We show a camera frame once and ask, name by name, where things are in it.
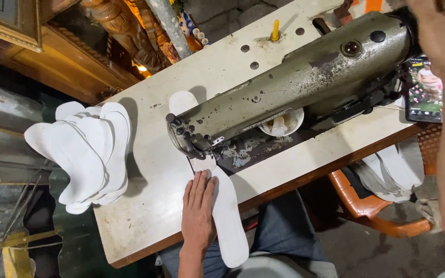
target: orange chair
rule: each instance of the orange chair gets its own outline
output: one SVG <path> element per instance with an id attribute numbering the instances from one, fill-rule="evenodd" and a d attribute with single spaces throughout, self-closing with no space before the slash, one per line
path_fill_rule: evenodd
<path id="1" fill-rule="evenodd" d="M 343 212 L 338 212 L 338 216 L 343 219 L 365 225 L 392 237 L 413 237 L 428 232 L 432 228 L 432 224 L 426 218 L 403 224 L 381 219 L 377 217 L 377 214 L 392 202 L 384 201 L 376 195 L 360 199 L 341 170 L 329 174 L 329 179 L 341 199 L 340 205 Z"/>

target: metal pole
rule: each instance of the metal pole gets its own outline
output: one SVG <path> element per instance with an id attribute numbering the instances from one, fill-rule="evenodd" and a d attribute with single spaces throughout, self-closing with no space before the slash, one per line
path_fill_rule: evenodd
<path id="1" fill-rule="evenodd" d="M 168 34 L 173 46 L 176 48 L 181 59 L 190 56 L 191 50 L 189 43 L 186 42 L 185 35 L 179 27 L 178 17 L 175 15 L 169 0 L 147 0 L 150 8 L 157 15 L 164 30 Z"/>

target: carved wooden post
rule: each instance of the carved wooden post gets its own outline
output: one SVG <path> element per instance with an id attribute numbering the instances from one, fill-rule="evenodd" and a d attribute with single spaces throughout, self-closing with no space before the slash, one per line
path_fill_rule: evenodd
<path id="1" fill-rule="evenodd" d="M 91 15 L 101 23 L 133 57 L 149 72 L 156 73 L 170 65 L 169 60 L 157 52 L 145 30 L 121 0 L 82 0 L 81 5 L 90 9 Z"/>

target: gold frame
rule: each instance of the gold frame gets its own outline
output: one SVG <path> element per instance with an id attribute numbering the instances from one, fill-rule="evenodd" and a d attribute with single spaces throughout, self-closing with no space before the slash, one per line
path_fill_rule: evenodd
<path id="1" fill-rule="evenodd" d="M 42 52 L 42 35 L 40 32 L 40 1 L 16 0 L 15 26 L 0 21 L 0 39 Z"/>

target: black knob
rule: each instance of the black knob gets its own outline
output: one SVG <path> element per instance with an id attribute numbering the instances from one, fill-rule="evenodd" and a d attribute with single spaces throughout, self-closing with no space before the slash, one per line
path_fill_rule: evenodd
<path id="1" fill-rule="evenodd" d="M 169 113 L 168 115 L 166 115 L 166 122 L 174 124 L 175 126 L 179 126 L 182 124 L 182 121 L 173 113 Z"/>
<path id="2" fill-rule="evenodd" d="M 354 56 L 362 51 L 362 45 L 358 41 L 349 41 L 343 44 L 343 52 L 347 56 Z"/>
<path id="3" fill-rule="evenodd" d="M 370 33 L 370 39 L 374 42 L 383 42 L 386 39 L 386 33 L 377 30 Z"/>

